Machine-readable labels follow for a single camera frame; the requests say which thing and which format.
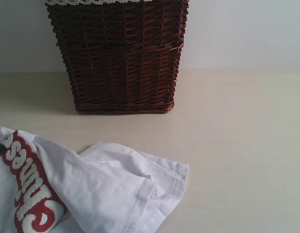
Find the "white t-shirt red lettering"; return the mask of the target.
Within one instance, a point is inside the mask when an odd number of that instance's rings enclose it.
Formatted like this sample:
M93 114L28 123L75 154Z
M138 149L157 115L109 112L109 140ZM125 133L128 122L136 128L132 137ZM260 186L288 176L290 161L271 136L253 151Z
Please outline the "white t-shirt red lettering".
M189 167L117 144L81 153L0 126L0 233L153 233Z

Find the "dark red wicker basket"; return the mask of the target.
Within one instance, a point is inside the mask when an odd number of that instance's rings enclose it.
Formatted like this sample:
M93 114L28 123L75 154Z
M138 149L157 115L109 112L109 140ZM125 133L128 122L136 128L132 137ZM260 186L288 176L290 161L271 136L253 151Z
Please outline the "dark red wicker basket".
M187 0L46 5L80 113L174 107Z

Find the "grey lace-trimmed basket liner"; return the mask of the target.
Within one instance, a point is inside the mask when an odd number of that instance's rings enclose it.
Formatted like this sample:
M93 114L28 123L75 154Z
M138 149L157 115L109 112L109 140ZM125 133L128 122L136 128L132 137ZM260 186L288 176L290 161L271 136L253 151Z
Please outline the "grey lace-trimmed basket liner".
M47 5L103 5L103 4L125 4L125 3L137 3L137 2L152 2L152 0L45 0Z

